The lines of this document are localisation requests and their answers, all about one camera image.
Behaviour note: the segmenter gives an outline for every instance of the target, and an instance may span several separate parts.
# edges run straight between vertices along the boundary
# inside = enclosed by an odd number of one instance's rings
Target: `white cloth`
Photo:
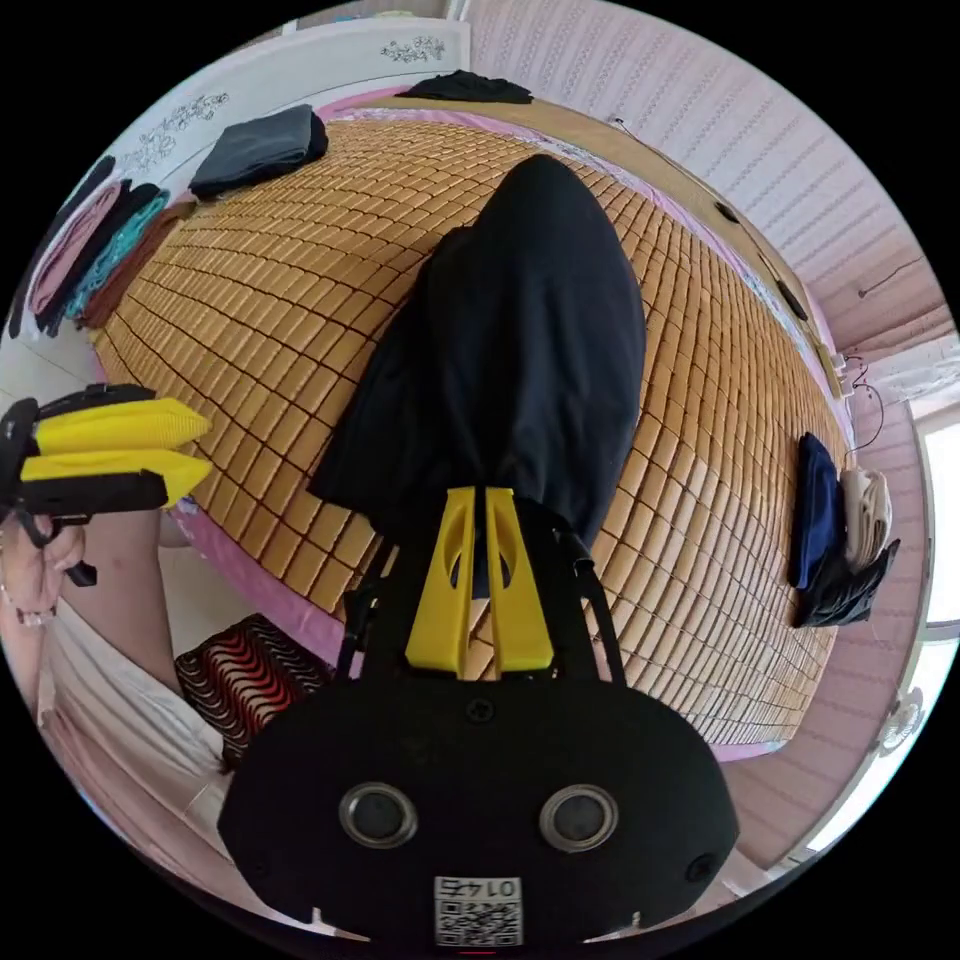
[[[230,783],[223,740],[181,697],[61,602],[47,630],[37,722],[65,772],[123,839],[171,873],[271,920],[217,831]]]
[[[877,470],[844,470],[840,485],[847,520],[844,556],[856,573],[873,563],[886,545],[893,524],[893,503],[887,478]]]

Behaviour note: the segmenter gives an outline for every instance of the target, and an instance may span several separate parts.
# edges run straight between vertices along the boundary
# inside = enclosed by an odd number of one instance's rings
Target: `window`
[[[960,423],[924,433],[933,494],[933,575],[928,623],[960,620]]]
[[[919,412],[911,405],[914,413]],[[938,408],[915,420],[923,458],[930,547],[927,612],[910,665],[900,685],[902,694],[915,687],[923,694],[923,719],[909,738],[886,756],[876,756],[840,807],[830,816],[807,850],[820,851],[843,836],[873,805],[922,732],[960,647],[960,404]]]
[[[926,725],[930,710],[946,682],[958,647],[960,647],[960,639],[922,644],[920,655],[904,685],[905,689],[912,690],[914,687],[919,687],[923,692],[925,716],[919,729],[889,756],[878,757],[867,767],[863,777],[840,809],[827,821],[820,832],[808,841],[809,849],[823,850],[838,837],[843,836],[870,809],[873,801],[880,796],[893,775],[900,769],[903,758],[910,752],[917,736]]]

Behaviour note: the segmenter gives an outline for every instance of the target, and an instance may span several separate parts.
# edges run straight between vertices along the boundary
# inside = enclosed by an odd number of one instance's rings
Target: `folded gray cloth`
[[[251,186],[317,160],[327,152],[323,121],[308,103],[227,127],[194,175],[201,200]]]

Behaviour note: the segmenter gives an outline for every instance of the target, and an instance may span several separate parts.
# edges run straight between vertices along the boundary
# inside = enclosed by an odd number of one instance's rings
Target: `folded black cloth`
[[[235,123],[220,134],[190,190],[208,200],[226,190],[263,183],[318,160],[328,145],[323,121],[308,103]]]
[[[37,249],[34,250],[30,262],[27,264],[20,283],[17,284],[16,292],[13,295],[13,304],[10,308],[10,336],[20,335],[20,323],[23,318],[23,307],[27,301],[27,293],[30,289],[30,281],[33,278],[33,272],[37,269],[43,255],[47,252],[47,247],[53,242],[53,239],[60,232],[63,225],[86,203],[93,195],[93,192],[104,183],[107,177],[113,173],[116,165],[116,159],[111,156],[102,157],[97,161],[96,166],[87,174],[83,183],[76,189],[73,196],[57,211],[53,222],[47,228]],[[3,336],[4,321],[0,320],[0,337]]]
[[[121,181],[120,193],[109,213],[90,234],[90,239],[83,245],[50,302],[37,314],[37,326],[40,330],[46,331],[59,323],[63,308],[73,296],[77,284],[87,275],[93,261],[100,256],[113,235],[160,192],[160,188],[154,183],[140,183],[131,190],[131,182]]]
[[[899,549],[900,541],[892,541],[870,566],[852,573],[840,543],[824,556],[809,590],[800,594],[793,625],[833,627],[869,619],[877,590]]]
[[[422,97],[425,100],[472,100],[474,103],[532,103],[526,87],[509,80],[491,80],[469,70],[454,70],[414,84],[398,97]]]
[[[607,215],[566,166],[530,157],[422,267],[310,491],[402,544],[447,489],[510,487],[589,545],[636,429],[645,346]]]

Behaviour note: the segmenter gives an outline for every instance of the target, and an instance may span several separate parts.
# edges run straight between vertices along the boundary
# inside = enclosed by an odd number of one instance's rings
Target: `folded pink cloth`
[[[27,305],[40,313],[57,292],[74,261],[120,196],[120,181],[107,184],[67,225],[37,268]]]

